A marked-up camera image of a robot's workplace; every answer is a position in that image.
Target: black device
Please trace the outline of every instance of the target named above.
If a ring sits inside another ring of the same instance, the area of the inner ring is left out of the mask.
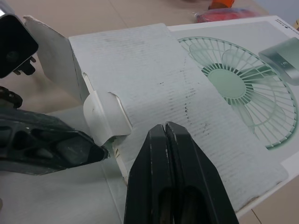
[[[31,57],[37,52],[37,42],[12,14],[0,17],[0,30],[0,78],[20,70],[26,75],[33,74],[35,68],[30,60],[35,61]]]
[[[0,107],[0,170],[43,175],[107,157],[104,147],[56,117]]]
[[[175,123],[152,128],[131,168],[124,224],[238,224],[216,167]]]
[[[9,14],[9,6],[0,8],[0,78],[21,71],[32,75],[35,68],[30,62],[36,62],[32,57],[37,52],[38,44],[14,14]],[[19,108],[22,98],[8,89],[0,86],[0,106]]]

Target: torn cardboard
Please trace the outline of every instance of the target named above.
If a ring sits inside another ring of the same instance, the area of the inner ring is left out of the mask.
[[[34,36],[50,30],[32,18],[27,20]],[[132,124],[132,133],[114,142],[125,177],[148,130],[172,121],[187,128],[217,167],[235,211],[287,178],[164,24],[75,36],[69,41],[72,59],[80,68],[76,71],[87,75],[84,79],[92,90],[117,95]],[[61,53],[55,41],[50,47]],[[72,72],[70,77],[78,76]]]

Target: orange object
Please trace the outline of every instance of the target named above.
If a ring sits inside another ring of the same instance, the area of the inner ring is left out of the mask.
[[[231,8],[235,0],[213,0],[209,9]]]

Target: cardboard flap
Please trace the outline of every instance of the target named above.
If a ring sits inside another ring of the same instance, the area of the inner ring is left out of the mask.
[[[131,134],[132,126],[116,95],[93,91],[84,102],[83,108],[91,136],[98,146],[104,145],[113,136]]]
[[[69,40],[32,16],[24,19],[39,44],[37,55],[46,77],[83,103],[89,92]]]

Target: fan grille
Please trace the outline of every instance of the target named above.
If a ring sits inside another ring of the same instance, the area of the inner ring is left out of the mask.
[[[297,124],[297,103],[271,66],[224,40],[188,37],[179,42],[268,149],[291,137]]]

